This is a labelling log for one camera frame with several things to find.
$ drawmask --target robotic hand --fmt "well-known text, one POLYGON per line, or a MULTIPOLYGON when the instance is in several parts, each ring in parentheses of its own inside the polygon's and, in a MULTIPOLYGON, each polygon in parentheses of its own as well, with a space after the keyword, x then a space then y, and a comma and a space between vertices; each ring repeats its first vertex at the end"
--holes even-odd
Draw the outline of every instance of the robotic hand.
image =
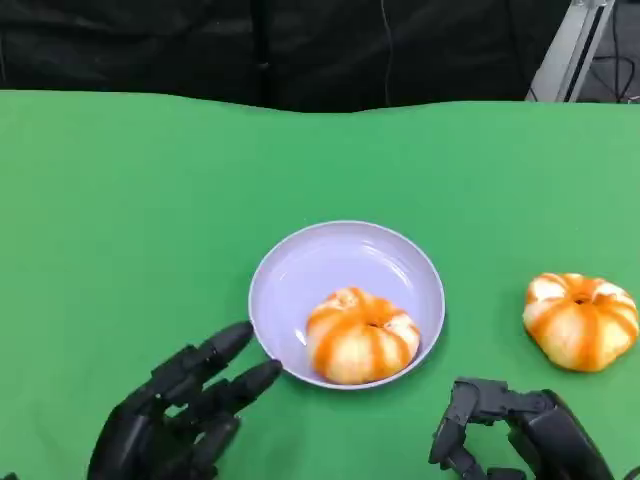
MULTIPOLYGON (((151 380, 109 415, 88 480, 211 480, 215 462, 240 427, 236 413, 276 380, 276 360, 233 381, 205 384, 249 343, 249 322, 232 325, 199 347, 189 345, 153 370, 151 380), (167 409, 180 409, 169 415, 167 409)), ((18 480, 14 474, 5 480, 18 480)))
MULTIPOLYGON (((465 449, 469 423, 492 426, 505 420, 509 442, 536 480, 613 480, 604 458, 569 407, 550 390, 516 393, 505 382, 458 378, 451 403, 434 435, 429 463, 452 469, 464 480, 525 480, 507 468, 484 473, 465 449)), ((635 469, 625 480, 640 474, 635 469)))

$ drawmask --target green table surface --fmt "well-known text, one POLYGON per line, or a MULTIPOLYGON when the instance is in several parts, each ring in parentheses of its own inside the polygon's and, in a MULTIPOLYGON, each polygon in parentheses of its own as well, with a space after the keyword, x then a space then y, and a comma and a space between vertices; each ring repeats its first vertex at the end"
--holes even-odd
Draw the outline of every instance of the green table surface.
MULTIPOLYGON (((242 414, 225 480, 452 478, 427 463, 460 375, 551 388, 621 477, 640 463, 640 348, 554 368, 521 324, 542 271, 640 295, 640 109, 443 104, 300 115, 183 98, 0 94, 0 471, 82 479, 110 409, 189 342, 247 318, 283 236, 360 219, 438 268, 447 319, 412 374, 363 392, 283 377, 242 414)), ((264 358, 253 342, 231 369, 264 358)), ((506 428, 473 426, 485 466, 506 428)))

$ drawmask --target pumpkin on plate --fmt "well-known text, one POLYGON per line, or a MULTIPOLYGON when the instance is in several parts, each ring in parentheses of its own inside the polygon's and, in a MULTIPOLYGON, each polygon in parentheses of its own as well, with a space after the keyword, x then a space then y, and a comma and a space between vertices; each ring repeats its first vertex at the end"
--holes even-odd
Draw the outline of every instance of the pumpkin on plate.
POLYGON ((396 374, 420 344, 420 332, 405 311, 359 288, 338 290, 317 306, 307 338, 316 372, 351 385, 396 374))
POLYGON ((638 338, 638 310, 622 288, 602 278, 545 273, 527 290, 524 325, 557 365, 605 369, 638 338))

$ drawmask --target plate rim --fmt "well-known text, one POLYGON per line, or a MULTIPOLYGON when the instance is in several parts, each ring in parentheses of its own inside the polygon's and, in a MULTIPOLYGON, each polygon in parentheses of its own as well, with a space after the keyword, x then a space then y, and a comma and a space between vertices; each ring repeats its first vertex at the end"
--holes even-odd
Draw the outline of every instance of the plate rim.
POLYGON ((431 342, 428 345, 424 346, 423 352, 417 358, 415 358, 409 365, 407 365, 405 368, 400 370, 398 373, 396 373, 396 374, 394 374, 394 375, 392 375, 390 377, 383 378, 382 380, 376 380, 375 382, 362 383, 362 384, 358 384, 358 385, 342 385, 342 384, 339 384, 339 383, 330 383, 329 381, 324 382, 324 381, 321 381, 321 380, 315 380, 313 378, 307 378, 307 377, 305 377, 303 375, 299 375, 299 374, 291 371, 289 368, 287 368, 287 366, 284 365, 284 363, 282 364, 282 366, 283 366, 283 369, 289 375, 293 375, 298 380, 301 380, 301 381, 306 382, 306 383, 310 383, 310 384, 315 385, 317 387, 328 388, 328 389, 331 389, 331 390, 347 390, 347 391, 348 390, 367 390, 367 389, 371 389, 371 388, 375 388, 375 387, 380 387, 382 385, 386 385, 388 383, 391 383, 394 380, 397 380, 398 378, 402 377, 403 375, 408 374, 409 372, 414 370, 418 365, 420 365, 427 358, 427 355, 429 355, 429 353, 431 353, 431 351, 433 350, 433 347, 435 346, 436 342, 440 338, 440 335, 442 334, 442 328, 444 326, 444 320, 445 320, 445 314, 446 314, 444 286, 442 285, 442 279, 440 278, 440 274, 438 273, 438 270, 436 269, 436 267, 433 264, 433 262, 431 261, 431 259, 427 256, 427 254, 418 245, 416 245, 413 241, 411 241, 409 238, 405 237, 401 233, 398 233, 395 230, 392 230, 392 229, 390 229, 388 227, 384 227, 384 226, 376 224, 376 223, 366 222, 366 221, 362 221, 362 220, 331 220, 331 221, 327 221, 327 222, 315 223, 313 225, 306 226, 304 228, 296 230, 293 233, 290 233, 289 235, 284 237, 282 240, 280 240, 278 243, 276 243, 267 252, 267 254, 264 257, 262 257, 262 260, 258 264, 258 267, 256 268, 255 272, 253 273, 253 276, 251 277, 251 285, 249 286, 249 296, 248 296, 249 321, 251 322, 251 325, 253 326, 253 333, 254 333, 256 339, 258 340, 258 343, 260 343, 260 346, 262 347, 262 349, 265 351, 265 353, 267 354, 267 356, 269 358, 276 359, 276 357, 271 353, 271 351, 269 350, 269 348, 266 346, 265 342, 263 341, 262 337, 260 336, 260 333, 259 333, 259 331, 258 331, 258 329, 256 327, 256 322, 254 321, 252 299, 254 297, 254 291, 255 291, 255 286, 256 286, 256 282, 257 282, 257 277, 263 271, 264 266, 265 266, 266 262, 269 260, 269 258, 271 258, 271 256, 274 255, 276 253, 276 251, 278 251, 280 248, 282 248, 286 243, 291 241, 294 237, 297 237, 298 235, 306 233, 306 232, 308 232, 310 230, 320 229, 320 228, 331 226, 331 225, 341 225, 341 226, 359 225, 359 226, 366 226, 366 227, 369 227, 369 228, 382 230, 385 233, 393 235, 395 237, 398 237, 400 240, 402 240, 402 241, 406 242, 407 244, 409 244, 409 246, 411 246, 413 249, 415 249, 423 257, 423 259, 426 260, 427 265, 429 265, 429 267, 431 268, 432 272, 434 273, 434 275, 436 277, 436 281, 437 281, 437 284, 438 284, 438 293, 440 295, 440 303, 442 304, 442 311, 441 311, 441 314, 440 314, 440 318, 437 319, 437 332, 436 332, 436 335, 433 335, 433 337, 431 339, 431 342))

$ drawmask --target black backdrop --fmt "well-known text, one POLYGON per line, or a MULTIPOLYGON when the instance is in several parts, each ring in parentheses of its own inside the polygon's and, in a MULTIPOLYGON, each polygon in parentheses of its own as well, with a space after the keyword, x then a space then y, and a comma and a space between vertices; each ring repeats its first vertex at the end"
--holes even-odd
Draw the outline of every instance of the black backdrop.
POLYGON ((299 111, 520 100, 569 2, 384 0, 388 70, 381 0, 0 0, 0 85, 299 111))

